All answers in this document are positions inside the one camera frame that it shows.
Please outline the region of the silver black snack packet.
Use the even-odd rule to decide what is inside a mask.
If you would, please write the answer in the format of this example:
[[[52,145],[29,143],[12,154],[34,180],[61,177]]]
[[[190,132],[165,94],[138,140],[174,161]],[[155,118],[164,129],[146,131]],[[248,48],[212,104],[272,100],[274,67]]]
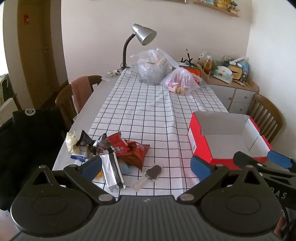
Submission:
[[[100,155],[102,160],[103,174],[107,187],[111,192],[116,189],[125,189],[126,185],[120,170],[114,147],[108,148]]]

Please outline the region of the black snack wrapper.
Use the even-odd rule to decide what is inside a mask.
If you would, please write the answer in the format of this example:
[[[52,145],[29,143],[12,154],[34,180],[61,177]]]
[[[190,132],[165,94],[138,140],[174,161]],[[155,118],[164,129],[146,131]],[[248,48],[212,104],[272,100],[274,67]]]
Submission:
[[[75,146],[78,147],[87,147],[91,153],[96,154],[96,148],[93,146],[95,141],[84,131],[82,130],[81,135]]]

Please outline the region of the dark brown snack bag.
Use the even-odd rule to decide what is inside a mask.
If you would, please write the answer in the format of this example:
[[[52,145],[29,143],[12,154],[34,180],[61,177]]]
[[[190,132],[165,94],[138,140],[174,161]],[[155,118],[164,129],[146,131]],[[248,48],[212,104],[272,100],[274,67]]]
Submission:
[[[110,140],[106,133],[103,133],[93,144],[96,153],[104,152],[110,148]]]

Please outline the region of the cream wrapper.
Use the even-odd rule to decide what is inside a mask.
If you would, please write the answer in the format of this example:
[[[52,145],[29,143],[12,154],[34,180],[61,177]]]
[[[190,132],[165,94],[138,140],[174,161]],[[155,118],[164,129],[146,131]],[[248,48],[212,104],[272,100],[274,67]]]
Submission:
[[[75,132],[68,132],[66,134],[65,143],[68,152],[72,153],[74,151],[74,146],[76,145],[77,141],[77,135]]]

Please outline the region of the light blue snack packet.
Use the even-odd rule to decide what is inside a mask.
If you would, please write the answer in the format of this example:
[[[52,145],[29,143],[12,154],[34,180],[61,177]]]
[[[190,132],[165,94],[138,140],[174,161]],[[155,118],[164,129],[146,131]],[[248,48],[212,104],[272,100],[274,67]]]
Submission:
[[[119,166],[123,175],[135,176],[138,174],[138,168],[135,166],[128,165],[125,162],[119,163]]]

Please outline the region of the dark red Oreo packet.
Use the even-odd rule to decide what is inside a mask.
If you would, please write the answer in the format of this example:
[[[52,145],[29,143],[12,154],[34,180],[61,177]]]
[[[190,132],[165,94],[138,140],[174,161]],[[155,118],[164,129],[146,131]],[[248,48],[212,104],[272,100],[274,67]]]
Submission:
[[[118,157],[126,164],[136,166],[140,171],[144,166],[145,156],[150,148],[150,145],[140,144],[135,141],[125,140],[127,143],[128,151],[123,152]]]

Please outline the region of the yellow snack pouch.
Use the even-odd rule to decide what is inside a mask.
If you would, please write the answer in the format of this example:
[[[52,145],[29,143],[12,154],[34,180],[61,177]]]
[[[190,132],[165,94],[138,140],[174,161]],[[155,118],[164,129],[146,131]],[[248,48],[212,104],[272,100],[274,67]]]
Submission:
[[[102,178],[102,175],[103,175],[103,173],[102,173],[102,171],[100,171],[100,172],[97,174],[97,177],[98,177],[98,178]]]

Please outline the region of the red chips bag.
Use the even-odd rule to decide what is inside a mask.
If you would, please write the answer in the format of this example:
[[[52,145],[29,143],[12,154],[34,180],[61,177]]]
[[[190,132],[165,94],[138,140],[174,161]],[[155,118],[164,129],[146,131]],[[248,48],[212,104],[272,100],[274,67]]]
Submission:
[[[114,148],[116,156],[119,156],[130,149],[127,142],[121,138],[121,132],[114,133],[108,137],[111,146]]]

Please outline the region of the small clear bag with snacks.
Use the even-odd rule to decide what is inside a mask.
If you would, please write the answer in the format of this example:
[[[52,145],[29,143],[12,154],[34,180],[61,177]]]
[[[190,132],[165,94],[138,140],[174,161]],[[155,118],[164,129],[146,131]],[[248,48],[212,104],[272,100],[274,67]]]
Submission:
[[[161,85],[171,93],[184,95],[199,89],[202,80],[198,75],[180,67],[168,74],[161,81]]]

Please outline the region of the red cardboard box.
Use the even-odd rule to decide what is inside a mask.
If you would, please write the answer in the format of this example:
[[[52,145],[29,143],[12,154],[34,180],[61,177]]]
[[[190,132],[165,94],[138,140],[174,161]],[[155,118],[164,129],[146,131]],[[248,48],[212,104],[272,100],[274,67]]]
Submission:
[[[233,162],[237,151],[266,163],[271,150],[254,120],[246,114],[196,111],[190,120],[188,138],[193,155],[232,170],[239,169]]]

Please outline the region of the right wooden chair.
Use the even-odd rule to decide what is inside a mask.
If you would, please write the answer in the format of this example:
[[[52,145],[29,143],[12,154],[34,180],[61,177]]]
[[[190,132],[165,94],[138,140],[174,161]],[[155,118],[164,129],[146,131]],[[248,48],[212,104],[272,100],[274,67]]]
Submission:
[[[284,124],[280,110],[266,97],[255,94],[247,115],[256,123],[259,132],[271,144]]]

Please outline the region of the wooden chair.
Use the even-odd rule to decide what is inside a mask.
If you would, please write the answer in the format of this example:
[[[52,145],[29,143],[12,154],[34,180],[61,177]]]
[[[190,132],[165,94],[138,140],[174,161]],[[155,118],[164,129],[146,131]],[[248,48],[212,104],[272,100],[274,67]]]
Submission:
[[[102,81],[102,77],[100,75],[90,75],[88,79],[93,93],[93,85],[99,85]],[[68,84],[59,92],[55,104],[56,107],[60,109],[67,130],[70,130],[71,126],[74,124],[75,118],[79,114],[74,104],[71,84]]]
[[[255,94],[247,115],[256,123],[259,132],[271,144],[284,124],[280,110],[266,97]]]

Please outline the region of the white checkered tablecloth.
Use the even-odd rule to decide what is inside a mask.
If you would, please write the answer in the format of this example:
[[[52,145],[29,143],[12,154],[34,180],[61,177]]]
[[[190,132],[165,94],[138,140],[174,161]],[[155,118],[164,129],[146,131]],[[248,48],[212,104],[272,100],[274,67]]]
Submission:
[[[160,85],[141,83],[137,68],[125,70],[98,112],[89,136],[120,132],[123,139],[149,145],[144,168],[159,165],[162,172],[147,181],[140,196],[179,196],[199,180],[190,169],[192,151],[187,137],[195,111],[226,112],[226,108],[206,83],[191,94],[170,93]]]

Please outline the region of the tissue box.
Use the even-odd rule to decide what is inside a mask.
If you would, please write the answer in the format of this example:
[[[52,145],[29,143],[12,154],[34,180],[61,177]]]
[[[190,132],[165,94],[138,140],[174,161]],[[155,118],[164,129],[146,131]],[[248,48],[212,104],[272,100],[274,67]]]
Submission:
[[[230,84],[233,79],[232,71],[225,66],[218,66],[217,69],[214,70],[213,77],[227,84]]]

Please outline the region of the orange green box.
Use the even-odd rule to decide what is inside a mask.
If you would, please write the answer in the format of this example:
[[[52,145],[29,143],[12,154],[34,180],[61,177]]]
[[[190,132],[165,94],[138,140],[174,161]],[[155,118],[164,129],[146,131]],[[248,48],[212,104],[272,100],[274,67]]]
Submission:
[[[201,70],[189,66],[180,66],[175,69],[178,87],[195,88],[202,81]]]

